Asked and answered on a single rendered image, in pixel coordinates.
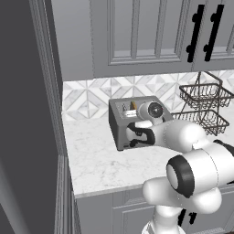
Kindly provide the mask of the grey toaster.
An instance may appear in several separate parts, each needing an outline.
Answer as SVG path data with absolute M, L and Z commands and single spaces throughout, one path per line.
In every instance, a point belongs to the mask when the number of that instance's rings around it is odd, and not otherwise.
M 123 113 L 130 110 L 131 101 L 134 101 L 137 106 L 137 116 L 135 118 L 124 118 Z M 148 146 L 147 140 L 132 144 L 126 134 L 127 126 L 131 123 L 139 122 L 143 128 L 149 127 L 152 123 L 152 116 L 142 119 L 141 114 L 138 113 L 140 110 L 143 110 L 144 114 L 158 115 L 160 122 L 173 120 L 171 113 L 156 96 L 109 100 L 109 125 L 118 151 Z

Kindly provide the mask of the tall grey cabinet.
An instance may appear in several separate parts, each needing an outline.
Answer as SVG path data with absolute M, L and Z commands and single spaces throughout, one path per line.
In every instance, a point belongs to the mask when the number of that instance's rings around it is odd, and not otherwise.
M 0 0 L 0 234 L 69 234 L 52 0 Z

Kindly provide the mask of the wide grey cupboard door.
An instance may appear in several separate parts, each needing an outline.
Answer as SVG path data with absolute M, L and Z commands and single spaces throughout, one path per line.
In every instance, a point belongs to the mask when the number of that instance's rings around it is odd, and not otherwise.
M 94 76 L 190 71 L 196 0 L 90 0 Z

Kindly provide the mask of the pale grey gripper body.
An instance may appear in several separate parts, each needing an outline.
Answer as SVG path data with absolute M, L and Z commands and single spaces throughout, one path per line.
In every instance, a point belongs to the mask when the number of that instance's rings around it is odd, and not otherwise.
M 129 110 L 123 113 L 124 118 L 135 118 L 137 116 L 137 110 Z

